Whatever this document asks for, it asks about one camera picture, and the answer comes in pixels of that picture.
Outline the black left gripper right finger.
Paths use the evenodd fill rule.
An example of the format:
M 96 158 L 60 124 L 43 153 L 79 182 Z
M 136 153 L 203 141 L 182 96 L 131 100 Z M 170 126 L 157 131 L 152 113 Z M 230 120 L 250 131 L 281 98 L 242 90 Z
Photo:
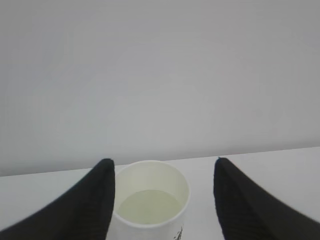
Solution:
M 226 240 L 318 240 L 319 222 L 264 190 L 228 158 L 214 165 L 213 195 Z

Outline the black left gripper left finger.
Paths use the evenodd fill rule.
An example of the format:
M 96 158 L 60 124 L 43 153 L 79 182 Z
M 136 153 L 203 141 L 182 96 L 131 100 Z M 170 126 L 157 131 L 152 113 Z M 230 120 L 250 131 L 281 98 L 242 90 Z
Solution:
M 56 200 L 2 230 L 2 240 L 104 240 L 115 201 L 115 164 L 102 159 Z

